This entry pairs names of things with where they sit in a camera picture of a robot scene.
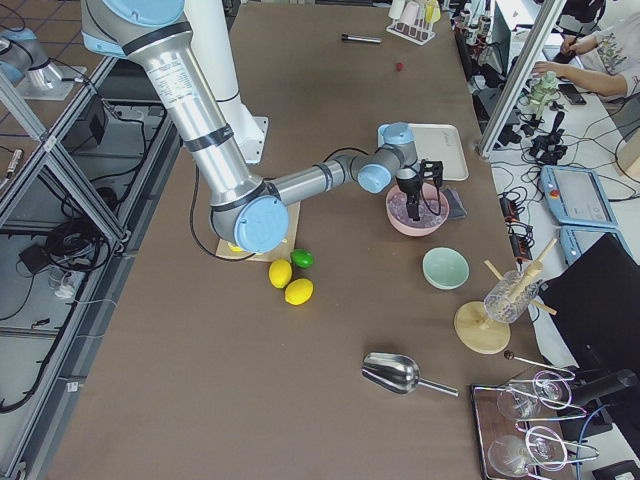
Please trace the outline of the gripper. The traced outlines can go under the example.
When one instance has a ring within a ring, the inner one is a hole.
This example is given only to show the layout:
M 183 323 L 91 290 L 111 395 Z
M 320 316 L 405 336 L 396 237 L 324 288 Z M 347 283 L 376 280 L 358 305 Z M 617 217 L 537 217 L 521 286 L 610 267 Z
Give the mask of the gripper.
M 399 189 L 407 196 L 406 209 L 409 218 L 413 221 L 420 220 L 420 201 L 421 177 L 418 172 L 412 168 L 401 168 L 396 172 L 396 182 Z

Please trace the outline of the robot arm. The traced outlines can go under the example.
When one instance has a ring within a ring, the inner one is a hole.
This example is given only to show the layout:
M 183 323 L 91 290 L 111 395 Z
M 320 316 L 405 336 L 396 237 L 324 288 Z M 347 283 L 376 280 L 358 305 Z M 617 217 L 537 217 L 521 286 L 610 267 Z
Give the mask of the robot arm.
M 289 228 L 287 207 L 344 183 L 379 193 L 406 180 L 418 155 L 410 127 L 393 123 L 371 155 L 338 155 L 324 163 L 267 181 L 253 174 L 238 146 L 191 44 L 207 31 L 225 74 L 235 73 L 224 10 L 198 1 L 84 1 L 87 49 L 140 65 L 211 190 L 214 232 L 244 251 L 275 249 Z

